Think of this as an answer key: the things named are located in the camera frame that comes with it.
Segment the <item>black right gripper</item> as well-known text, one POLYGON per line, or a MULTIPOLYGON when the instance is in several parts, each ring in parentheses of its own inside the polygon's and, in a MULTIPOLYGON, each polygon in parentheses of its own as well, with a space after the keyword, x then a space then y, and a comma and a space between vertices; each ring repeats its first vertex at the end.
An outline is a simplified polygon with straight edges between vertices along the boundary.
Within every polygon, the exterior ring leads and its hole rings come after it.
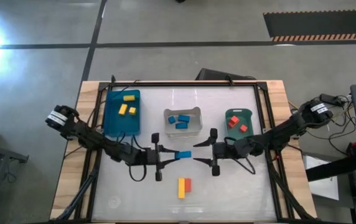
POLYGON ((214 177, 220 175, 220 166, 218 165, 219 159, 233 159, 233 146, 229 146, 226 142, 217 142, 218 132, 216 128, 210 129, 210 137, 204 142, 193 145, 193 147, 206 147, 212 146, 212 158, 194 158, 195 161, 202 162, 212 169, 214 177))

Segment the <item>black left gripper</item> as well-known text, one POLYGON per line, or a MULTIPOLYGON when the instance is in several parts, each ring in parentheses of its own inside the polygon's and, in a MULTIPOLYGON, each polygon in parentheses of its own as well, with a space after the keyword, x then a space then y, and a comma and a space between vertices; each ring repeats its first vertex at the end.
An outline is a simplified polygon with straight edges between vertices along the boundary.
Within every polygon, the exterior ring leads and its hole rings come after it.
POLYGON ((160 145, 159 133, 153 133, 151 135, 151 143, 154 144, 154 149, 150 147, 145 149, 145 155, 146 155, 145 164, 147 166, 156 166, 155 180, 156 182, 160 182, 162 180, 162 167, 165 167, 166 165, 172 162, 179 161, 179 159, 169 159, 161 162, 160 153, 161 152, 178 153, 178 151, 173 149, 168 149, 163 145, 160 145))

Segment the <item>white translucent plastic bin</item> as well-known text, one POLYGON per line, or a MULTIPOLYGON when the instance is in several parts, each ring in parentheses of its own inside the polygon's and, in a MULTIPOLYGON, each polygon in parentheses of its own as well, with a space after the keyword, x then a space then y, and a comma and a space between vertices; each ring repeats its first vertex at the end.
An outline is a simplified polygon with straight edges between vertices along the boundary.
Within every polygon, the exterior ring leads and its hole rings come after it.
POLYGON ((189 137, 189 136, 196 136, 202 130, 202 115, 201 110, 198 106, 192 109, 186 110, 164 110, 164 123, 165 123, 165 133, 167 136, 171 138, 178 138, 178 137, 189 137), (188 122, 187 129, 176 129, 177 123, 183 123, 178 121, 178 115, 184 114, 190 116, 190 121, 188 122), (168 117, 174 116, 176 122, 174 124, 170 124, 168 122, 168 117))

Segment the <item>teal plastic bin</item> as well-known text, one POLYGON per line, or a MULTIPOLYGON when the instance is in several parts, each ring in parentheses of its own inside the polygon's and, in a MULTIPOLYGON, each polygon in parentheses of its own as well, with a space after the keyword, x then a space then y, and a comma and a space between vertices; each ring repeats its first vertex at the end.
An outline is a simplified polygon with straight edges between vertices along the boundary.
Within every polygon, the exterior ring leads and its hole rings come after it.
POLYGON ((226 137, 234 138, 234 139, 242 139, 244 137, 253 135, 253 126, 251 122, 251 117, 253 113, 248 109, 229 109, 225 112, 225 129, 226 129, 226 137), (234 124, 234 127, 229 128, 228 123, 230 122, 230 118, 232 116, 236 116, 239 118, 239 122, 234 124), (248 127, 248 130, 245 133, 240 131, 240 126, 245 125, 248 127))

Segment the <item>blue plastic bin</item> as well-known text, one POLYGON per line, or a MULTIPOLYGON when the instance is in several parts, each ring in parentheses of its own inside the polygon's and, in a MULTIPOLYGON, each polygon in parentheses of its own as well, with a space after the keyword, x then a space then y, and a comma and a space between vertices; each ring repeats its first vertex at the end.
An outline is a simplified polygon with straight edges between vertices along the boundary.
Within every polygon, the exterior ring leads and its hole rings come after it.
POLYGON ((109 137, 127 136, 141 133, 141 92, 139 90, 109 91, 105 103, 104 133, 109 137), (135 101, 123 101, 124 95, 134 95, 135 101), (118 114, 122 104, 128 109, 124 116, 118 114), (129 114, 130 107, 136 108, 136 114, 129 114))

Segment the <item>white paper sheet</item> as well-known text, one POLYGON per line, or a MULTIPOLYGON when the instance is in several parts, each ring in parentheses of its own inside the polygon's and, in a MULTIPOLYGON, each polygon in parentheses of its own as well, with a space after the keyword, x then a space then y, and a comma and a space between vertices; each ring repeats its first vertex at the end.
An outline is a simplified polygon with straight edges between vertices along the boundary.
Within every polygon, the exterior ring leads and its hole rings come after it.
MULTIPOLYGON (((329 163, 329 161, 324 161, 322 159, 311 156, 303 156, 302 158, 305 169, 310 169, 329 163)), ((309 181, 309 187, 313 195, 329 198, 332 200, 339 200, 337 176, 309 181)))

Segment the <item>black cart leg bar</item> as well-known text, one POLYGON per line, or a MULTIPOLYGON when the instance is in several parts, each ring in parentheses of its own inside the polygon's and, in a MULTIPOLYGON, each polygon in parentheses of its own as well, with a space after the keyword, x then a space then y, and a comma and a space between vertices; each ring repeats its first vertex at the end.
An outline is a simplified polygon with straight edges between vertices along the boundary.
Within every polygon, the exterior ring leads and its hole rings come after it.
POLYGON ((341 174, 349 174, 353 171, 356 171, 356 156, 346 157, 334 162, 306 169, 306 175, 308 181, 313 182, 341 174))

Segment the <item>black power adapter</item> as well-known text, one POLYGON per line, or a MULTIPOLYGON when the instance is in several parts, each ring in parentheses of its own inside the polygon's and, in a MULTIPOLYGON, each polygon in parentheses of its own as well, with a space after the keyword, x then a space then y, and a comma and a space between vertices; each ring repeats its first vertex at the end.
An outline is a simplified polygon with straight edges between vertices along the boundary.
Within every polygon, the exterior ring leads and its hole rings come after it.
POLYGON ((327 94, 320 94, 319 99, 327 104, 343 107, 345 105, 345 101, 339 96, 332 96, 327 94))

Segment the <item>black striped-edge floor mat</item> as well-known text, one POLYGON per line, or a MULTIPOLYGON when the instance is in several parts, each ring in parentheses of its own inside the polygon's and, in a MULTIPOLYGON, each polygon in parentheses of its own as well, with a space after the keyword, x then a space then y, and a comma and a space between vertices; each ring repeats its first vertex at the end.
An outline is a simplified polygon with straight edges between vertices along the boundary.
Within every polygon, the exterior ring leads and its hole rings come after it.
POLYGON ((265 12, 273 42, 356 40, 356 10, 265 12))

